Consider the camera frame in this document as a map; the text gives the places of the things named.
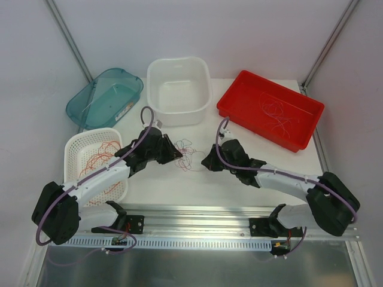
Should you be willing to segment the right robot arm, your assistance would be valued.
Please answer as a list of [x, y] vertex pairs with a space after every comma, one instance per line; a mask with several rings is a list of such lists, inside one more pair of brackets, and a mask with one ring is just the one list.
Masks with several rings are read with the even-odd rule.
[[318, 226], [332, 236], [342, 236], [355, 221], [360, 202], [332, 172], [305, 176], [280, 170], [251, 158], [236, 139], [214, 144], [201, 164], [212, 172], [229, 171], [243, 184], [267, 188], [303, 200], [279, 204], [256, 224], [256, 232], [277, 238], [298, 227]]

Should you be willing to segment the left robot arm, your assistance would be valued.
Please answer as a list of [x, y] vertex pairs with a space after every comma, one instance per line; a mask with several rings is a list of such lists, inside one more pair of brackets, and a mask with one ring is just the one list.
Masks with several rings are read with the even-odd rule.
[[114, 200], [99, 206], [86, 204], [110, 186], [127, 180], [146, 168], [149, 162], [168, 164], [182, 158], [167, 134], [157, 127], [146, 127], [138, 139], [118, 150], [103, 166], [80, 179], [64, 184], [54, 181], [42, 189], [32, 213], [37, 226], [36, 243], [43, 246], [44, 233], [55, 245], [66, 243], [79, 231], [127, 233], [132, 224], [127, 212]]

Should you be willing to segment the white plastic tub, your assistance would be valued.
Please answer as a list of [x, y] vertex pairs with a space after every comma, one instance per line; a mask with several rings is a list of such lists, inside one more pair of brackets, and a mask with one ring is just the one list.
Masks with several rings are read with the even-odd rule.
[[157, 59], [147, 69], [146, 91], [164, 126], [199, 124], [212, 102], [208, 65], [199, 57]]

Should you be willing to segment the red plastic tray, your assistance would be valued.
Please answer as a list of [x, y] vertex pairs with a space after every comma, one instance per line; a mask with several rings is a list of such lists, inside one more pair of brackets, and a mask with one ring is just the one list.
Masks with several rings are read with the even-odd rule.
[[306, 149], [325, 105], [252, 72], [240, 71], [218, 113], [291, 151]]

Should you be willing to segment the teal transparent plastic bin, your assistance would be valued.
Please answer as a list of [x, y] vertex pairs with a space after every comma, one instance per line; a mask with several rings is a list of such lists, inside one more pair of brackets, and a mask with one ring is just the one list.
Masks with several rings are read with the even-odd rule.
[[122, 68], [107, 69], [67, 104], [67, 116], [85, 130], [113, 127], [140, 100], [144, 83]]

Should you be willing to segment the white perforated basket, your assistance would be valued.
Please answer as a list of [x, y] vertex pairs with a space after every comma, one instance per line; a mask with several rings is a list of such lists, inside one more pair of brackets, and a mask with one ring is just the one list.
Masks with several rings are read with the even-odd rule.
[[[112, 128], [89, 130], [73, 136], [65, 145], [64, 181], [79, 179], [105, 165], [122, 147], [120, 133]], [[120, 203], [127, 191], [127, 180], [116, 182], [90, 199], [85, 206], [99, 206], [110, 200]]]

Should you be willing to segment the aluminium mounting rail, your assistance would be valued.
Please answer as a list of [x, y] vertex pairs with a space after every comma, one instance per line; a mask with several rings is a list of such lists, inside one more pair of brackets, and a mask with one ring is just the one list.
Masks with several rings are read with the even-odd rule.
[[157, 210], [125, 209], [114, 201], [99, 206], [80, 208], [76, 201], [58, 203], [48, 210], [37, 204], [32, 213], [34, 222], [57, 245], [66, 243], [76, 233], [91, 232], [94, 227], [106, 229], [119, 215], [143, 215], [145, 235], [165, 233], [234, 234], [251, 236], [249, 222], [242, 212], [227, 210]]

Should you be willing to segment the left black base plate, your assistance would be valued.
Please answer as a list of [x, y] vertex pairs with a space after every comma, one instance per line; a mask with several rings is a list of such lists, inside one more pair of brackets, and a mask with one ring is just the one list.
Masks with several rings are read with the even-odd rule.
[[143, 215], [119, 215], [111, 225], [106, 225], [106, 229], [101, 227], [94, 227], [91, 229], [92, 233], [129, 233], [129, 234], [142, 234], [144, 230]]

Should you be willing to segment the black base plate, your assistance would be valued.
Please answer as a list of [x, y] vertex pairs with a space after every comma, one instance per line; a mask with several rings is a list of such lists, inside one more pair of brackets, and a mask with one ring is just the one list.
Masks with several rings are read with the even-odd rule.
[[301, 228], [288, 229], [280, 224], [277, 220], [269, 218], [249, 218], [249, 229], [251, 237], [302, 237]]
[[119, 215], [111, 225], [106, 225], [106, 229], [101, 227], [94, 227], [91, 229], [92, 233], [129, 233], [129, 234], [142, 234], [144, 230], [143, 215]]

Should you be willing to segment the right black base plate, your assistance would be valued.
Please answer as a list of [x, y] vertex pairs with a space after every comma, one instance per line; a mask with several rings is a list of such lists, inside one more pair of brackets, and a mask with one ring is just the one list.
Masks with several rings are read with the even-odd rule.
[[251, 237], [302, 237], [301, 228], [288, 229], [280, 224], [277, 220], [269, 218], [249, 218], [249, 229]]

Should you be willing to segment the left aluminium frame post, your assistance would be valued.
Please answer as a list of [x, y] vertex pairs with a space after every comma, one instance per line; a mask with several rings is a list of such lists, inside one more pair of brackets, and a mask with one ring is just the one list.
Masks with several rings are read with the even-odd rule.
[[47, 8], [49, 9], [52, 18], [54, 19], [56, 25], [58, 26], [70, 52], [74, 56], [74, 59], [82, 72], [83, 76], [87, 80], [87, 82], [91, 82], [93, 80], [93, 77], [89, 71], [89, 68], [87, 67], [86, 62], [84, 61], [83, 56], [81, 55], [81, 52], [75, 42], [75, 39], [72, 36], [71, 31], [69, 30], [68, 25], [66, 24], [66, 21], [60, 12], [59, 7], [57, 6], [56, 1], [54, 0], [45, 0], [44, 1], [47, 5]]

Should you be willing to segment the aluminium frame post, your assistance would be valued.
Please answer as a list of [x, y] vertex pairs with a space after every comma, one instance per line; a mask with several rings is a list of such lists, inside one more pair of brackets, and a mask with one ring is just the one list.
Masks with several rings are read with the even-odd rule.
[[327, 56], [331, 52], [332, 48], [336, 44], [336, 41], [340, 37], [341, 33], [345, 29], [346, 25], [350, 21], [352, 15], [355, 13], [357, 7], [360, 4], [360, 0], [351, 0], [348, 1], [344, 11], [342, 12], [340, 18], [337, 20], [333, 30], [331, 31], [328, 39], [326, 40], [325, 44], [323, 45], [319, 55], [314, 61], [314, 64], [310, 68], [307, 76], [304, 78], [304, 80], [300, 83], [300, 91], [307, 95], [308, 94], [308, 87], [314, 77], [316, 76], [317, 72], [321, 68], [324, 61], [327, 59]]
[[44, 1], [47, 5], [47, 8], [49, 9], [52, 18], [54, 19], [56, 25], [58, 26], [70, 52], [74, 56], [74, 59], [82, 72], [83, 76], [87, 80], [87, 82], [91, 82], [93, 80], [93, 77], [89, 71], [89, 68], [87, 67], [86, 62], [84, 61], [83, 56], [81, 55], [81, 52], [75, 42], [75, 39], [72, 36], [71, 31], [69, 30], [68, 25], [66, 24], [66, 21], [60, 12], [59, 7], [57, 6], [56, 1], [54, 0], [45, 0]]

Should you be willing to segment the right aluminium frame post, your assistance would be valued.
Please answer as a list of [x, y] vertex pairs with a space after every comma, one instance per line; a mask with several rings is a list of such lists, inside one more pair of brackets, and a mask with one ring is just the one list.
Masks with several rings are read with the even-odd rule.
[[331, 31], [328, 39], [326, 40], [325, 44], [323, 45], [319, 55], [314, 61], [314, 64], [310, 68], [307, 76], [304, 78], [304, 80], [300, 83], [300, 91], [307, 95], [308, 94], [308, 87], [314, 77], [316, 76], [317, 72], [321, 68], [324, 61], [327, 59], [327, 56], [331, 52], [332, 48], [336, 44], [336, 41], [340, 37], [341, 33], [345, 29], [346, 25], [350, 21], [352, 15], [355, 13], [357, 7], [360, 4], [360, 0], [351, 0], [348, 1], [344, 11], [342, 12], [340, 18], [337, 20], [333, 30]]

